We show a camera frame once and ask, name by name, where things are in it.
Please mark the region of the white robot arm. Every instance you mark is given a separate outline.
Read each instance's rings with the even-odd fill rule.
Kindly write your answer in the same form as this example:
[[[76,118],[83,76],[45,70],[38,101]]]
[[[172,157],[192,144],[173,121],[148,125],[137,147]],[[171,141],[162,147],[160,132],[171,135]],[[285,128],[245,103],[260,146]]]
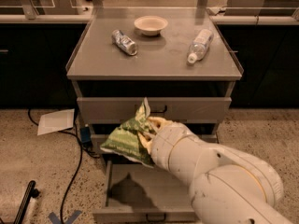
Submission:
[[[140,133],[154,163],[189,188],[191,206],[204,224],[293,224],[276,209],[283,197],[278,172],[243,151],[208,143],[182,123],[147,118]]]

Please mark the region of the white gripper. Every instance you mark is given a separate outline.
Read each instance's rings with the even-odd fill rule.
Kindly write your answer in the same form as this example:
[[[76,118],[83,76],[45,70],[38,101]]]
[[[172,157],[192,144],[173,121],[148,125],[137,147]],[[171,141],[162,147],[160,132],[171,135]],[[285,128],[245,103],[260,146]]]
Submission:
[[[196,134],[182,123],[172,123],[171,120],[161,117],[148,117],[148,122],[157,134],[139,132],[138,138],[141,145],[151,155],[154,163],[166,171],[170,170],[171,151],[179,141],[184,138],[190,138],[193,142],[200,140]]]

